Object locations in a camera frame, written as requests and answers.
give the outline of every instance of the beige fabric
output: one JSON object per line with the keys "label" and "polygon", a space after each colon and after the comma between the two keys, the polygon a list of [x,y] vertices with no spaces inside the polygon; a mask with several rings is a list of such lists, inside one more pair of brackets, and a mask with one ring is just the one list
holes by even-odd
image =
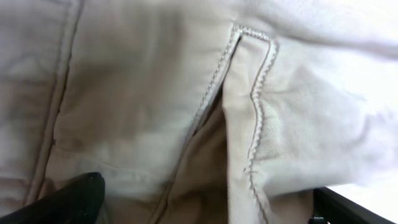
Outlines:
{"label": "beige fabric", "polygon": [[306,223],[397,164],[396,11],[0,0],[1,215],[98,171],[98,223]]}

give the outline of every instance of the white fabric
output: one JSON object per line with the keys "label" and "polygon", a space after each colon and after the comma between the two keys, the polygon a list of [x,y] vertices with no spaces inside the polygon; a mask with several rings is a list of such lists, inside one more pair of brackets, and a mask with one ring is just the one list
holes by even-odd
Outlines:
{"label": "white fabric", "polygon": [[1,215],[98,171],[98,223],[306,223],[397,164],[396,11],[0,0]]}

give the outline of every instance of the black object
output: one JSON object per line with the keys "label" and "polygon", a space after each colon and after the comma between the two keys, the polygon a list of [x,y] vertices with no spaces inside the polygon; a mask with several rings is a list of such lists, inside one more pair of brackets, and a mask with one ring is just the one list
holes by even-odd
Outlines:
{"label": "black object", "polygon": [[85,174],[54,194],[0,218],[0,224],[94,224],[104,191],[100,173]]}
{"label": "black object", "polygon": [[[313,191],[314,209],[331,224],[394,224],[342,195],[324,187]],[[313,217],[309,223],[323,223]]]}

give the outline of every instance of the seam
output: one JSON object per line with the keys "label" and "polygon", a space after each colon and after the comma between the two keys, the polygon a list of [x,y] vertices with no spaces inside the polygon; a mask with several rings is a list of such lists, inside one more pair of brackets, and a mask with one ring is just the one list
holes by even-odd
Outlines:
{"label": "seam", "polygon": [[250,191],[252,192],[255,202],[259,206],[260,217],[262,217],[263,220],[265,221],[265,223],[268,224],[269,220],[266,215],[266,207],[261,203],[260,198],[259,198],[259,193],[258,193],[256,185],[254,183],[253,174],[255,172],[253,171],[253,167],[254,167],[254,160],[257,157],[257,149],[259,146],[261,134],[263,131],[263,125],[264,125],[264,112],[261,108],[261,104],[260,104],[260,100],[259,100],[260,90],[261,90],[262,86],[264,85],[266,75],[268,74],[269,70],[272,68],[272,66],[275,62],[276,55],[279,51],[279,44],[274,37],[268,36],[267,34],[265,34],[263,32],[252,30],[252,29],[244,27],[244,26],[239,26],[239,29],[241,30],[241,35],[249,35],[251,37],[255,37],[257,39],[264,40],[269,43],[269,51],[268,51],[267,57],[265,58],[264,64],[261,68],[261,70],[263,70],[263,72],[261,72],[256,77],[256,80],[254,82],[254,87],[250,94],[251,100],[254,105],[254,111],[256,112],[256,123],[255,123],[252,143],[248,150],[249,164],[244,170],[246,175],[248,175],[248,177],[249,177]]}
{"label": "seam", "polygon": [[[49,158],[49,152],[50,152],[50,147],[51,147],[51,139],[52,138],[52,134],[53,134],[53,126],[55,124],[55,120],[56,120],[56,115],[54,116],[54,118],[52,119],[52,116],[54,113],[57,113],[57,111],[59,110],[60,107],[60,101],[62,97],[63,93],[60,93],[60,96],[58,97],[57,93],[57,89],[61,88],[61,91],[64,91],[64,89],[62,88],[63,85],[66,84],[66,79],[67,79],[67,69],[65,71],[63,71],[62,65],[63,65],[63,55],[67,54],[72,47],[72,41],[70,41],[70,46],[65,46],[67,39],[73,40],[75,33],[73,32],[71,36],[67,35],[67,29],[69,27],[76,27],[77,26],[77,20],[78,20],[78,15],[76,17],[75,20],[70,21],[73,13],[72,13],[72,1],[74,0],[69,0],[68,4],[66,4],[65,6],[65,15],[63,17],[63,25],[62,25],[62,30],[60,33],[60,43],[58,46],[58,55],[57,55],[57,61],[55,62],[56,66],[55,66],[55,70],[53,72],[55,80],[53,81],[53,87],[50,91],[50,99],[49,99],[49,105],[47,108],[47,114],[46,114],[46,120],[44,123],[44,136],[41,140],[40,143],[40,150],[38,151],[38,157],[36,159],[35,162],[35,168],[34,168],[34,173],[32,176],[32,179],[30,180],[29,183],[29,188],[27,191],[27,195],[25,196],[25,199],[23,201],[23,205],[26,206],[27,204],[33,202],[34,200],[37,200],[38,196],[39,196],[39,192],[42,186],[42,181],[45,175],[45,168],[47,165],[47,161]],[[80,0],[75,0],[77,2],[77,10],[80,11],[81,9],[81,4],[80,4]],[[69,56],[67,56],[67,58],[65,59],[64,63],[68,64],[69,63]],[[43,172],[39,171],[39,166],[40,166],[40,161],[43,160],[43,157],[45,158],[45,162],[43,164],[44,168],[43,168]]]}
{"label": "seam", "polygon": [[180,163],[181,163],[181,161],[183,159],[185,151],[187,150],[189,139],[194,134],[194,131],[197,128],[198,123],[200,122],[200,117],[201,117],[200,115],[202,114],[202,112],[204,112],[204,110],[206,108],[205,102],[207,102],[209,100],[208,98],[209,98],[210,92],[214,91],[216,78],[219,76],[219,74],[221,72],[221,68],[223,67],[223,64],[226,62],[227,55],[229,55],[229,53],[230,53],[230,51],[232,49],[232,46],[236,45],[236,42],[238,40],[237,38],[235,38],[236,37],[236,33],[237,33],[237,29],[238,29],[238,27],[236,27],[236,26],[232,27],[231,34],[230,34],[227,46],[225,47],[223,53],[221,54],[221,58],[218,60],[217,68],[216,68],[216,70],[213,73],[213,76],[212,76],[212,78],[211,78],[211,80],[209,82],[209,85],[208,85],[208,87],[206,89],[206,92],[205,92],[205,94],[203,95],[203,97],[201,99],[201,102],[199,104],[197,112],[193,116],[192,123],[191,123],[191,125],[190,125],[190,127],[189,127],[189,129],[187,131],[187,135],[184,138],[183,148],[182,148],[180,157],[179,157],[179,159],[177,161],[177,165],[175,166],[175,170],[174,170],[174,172],[172,174],[171,184],[167,187],[164,195],[162,196],[162,198],[157,203],[157,205],[156,205],[156,207],[154,209],[154,212],[152,213],[152,216],[149,218],[148,223],[156,223],[157,220],[161,218],[162,213],[163,213],[163,211],[166,208],[165,205],[163,205],[163,207],[161,208],[162,203],[165,203],[165,200],[167,200],[167,198],[169,197],[169,193],[170,193],[171,188],[173,186],[174,179],[175,179],[175,177],[177,175],[178,168],[180,167]]}
{"label": "seam", "polygon": [[58,146],[53,146],[53,149],[52,149],[51,153],[55,154],[55,155],[57,155],[57,156],[59,156],[59,157],[61,157],[63,159],[71,159],[71,158],[86,159],[88,161],[93,161],[96,164],[99,164],[100,166],[104,166],[107,169],[119,170],[119,171],[123,171],[123,172],[134,172],[134,173],[137,173],[137,174],[140,174],[140,175],[144,175],[144,176],[150,177],[151,179],[154,179],[154,180],[163,180],[162,178],[157,177],[154,174],[151,174],[149,172],[146,172],[146,171],[143,171],[143,170],[140,170],[140,169],[132,169],[132,168],[125,169],[123,167],[115,167],[115,166],[109,165],[109,164],[107,164],[105,162],[102,162],[102,161],[99,161],[97,159],[94,159],[92,157],[88,157],[88,156],[86,156],[83,153],[66,151],[66,150],[63,150],[61,147],[58,147]]}

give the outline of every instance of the stitching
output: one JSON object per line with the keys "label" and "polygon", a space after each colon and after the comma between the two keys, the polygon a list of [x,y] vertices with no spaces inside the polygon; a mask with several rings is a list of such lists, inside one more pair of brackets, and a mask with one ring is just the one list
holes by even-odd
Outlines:
{"label": "stitching", "polygon": [[254,105],[254,110],[256,112],[256,126],[254,128],[252,143],[251,143],[251,146],[248,151],[249,165],[245,169],[245,173],[249,176],[249,188],[252,191],[254,199],[260,208],[260,211],[259,211],[260,216],[263,217],[265,223],[269,223],[267,215],[266,215],[266,208],[263,207],[263,205],[259,199],[259,194],[256,190],[256,185],[254,184],[253,166],[254,166],[254,160],[257,157],[257,149],[259,146],[262,128],[264,125],[264,119],[263,119],[264,112],[260,106],[259,94],[260,94],[260,90],[264,84],[265,76],[268,74],[269,70],[272,68],[272,66],[275,62],[276,55],[279,51],[279,44],[275,40],[275,38],[269,37],[265,33],[258,32],[258,31],[255,31],[255,30],[249,29],[247,27],[243,27],[243,26],[239,26],[239,29],[241,29],[242,35],[249,35],[249,36],[261,39],[261,40],[265,40],[270,45],[267,57],[265,59],[265,64],[263,65],[263,67],[265,67],[264,71],[256,78],[256,81],[254,82],[254,87],[251,92],[251,99],[252,99],[252,102]]}
{"label": "stitching", "polygon": [[[189,138],[193,135],[193,132],[194,132],[194,130],[196,129],[197,124],[198,124],[198,122],[199,122],[200,115],[202,114],[202,112],[203,112],[204,109],[205,109],[205,106],[204,106],[204,105],[205,105],[205,102],[208,100],[209,93],[214,89],[216,77],[217,77],[218,74],[220,73],[221,68],[222,68],[222,65],[225,63],[225,59],[226,59],[226,56],[228,55],[228,52],[231,50],[231,46],[233,45],[233,42],[234,42],[234,39],[235,39],[234,37],[235,37],[235,35],[236,35],[236,33],[237,33],[237,29],[238,29],[238,28],[237,28],[236,26],[233,26],[232,31],[231,31],[231,35],[230,35],[230,37],[229,37],[229,41],[228,41],[228,43],[227,43],[227,46],[225,47],[224,52],[223,52],[223,54],[221,55],[221,58],[218,60],[217,68],[216,68],[216,70],[215,70],[214,73],[213,73],[213,76],[212,76],[212,78],[211,78],[211,80],[210,80],[210,83],[209,83],[207,89],[206,89],[206,92],[205,92],[205,94],[203,95],[203,98],[201,99],[201,102],[200,102],[200,104],[199,104],[198,110],[197,110],[197,112],[195,113],[195,115],[193,116],[193,120],[192,120],[191,126],[190,126],[190,128],[189,128],[189,130],[188,130],[188,132],[187,132],[188,134],[187,134],[187,135],[185,136],[185,138],[184,138],[184,144],[183,144],[184,147],[183,147],[183,149],[182,149],[180,158],[178,159],[177,165],[176,165],[176,167],[175,167],[175,171],[174,171],[174,174],[173,174],[173,179],[175,179],[175,176],[177,175],[177,171],[178,171],[178,168],[179,168],[180,163],[181,163],[181,161],[182,161],[183,155],[185,154],[185,151],[187,150],[188,140],[189,140]],[[169,196],[169,193],[170,193],[170,191],[171,191],[171,188],[172,188],[172,183],[171,183],[171,185],[168,187],[168,189],[166,190],[166,192],[165,192],[164,196],[162,197],[162,199],[159,200],[159,203],[157,204],[157,206],[156,206],[155,209],[154,209],[154,213],[155,213],[156,211],[158,211],[158,209],[159,209],[159,207],[160,207],[160,204]],[[155,219],[154,215],[152,215],[152,217],[149,219],[148,223],[152,223],[152,222],[153,222],[153,219]]]}

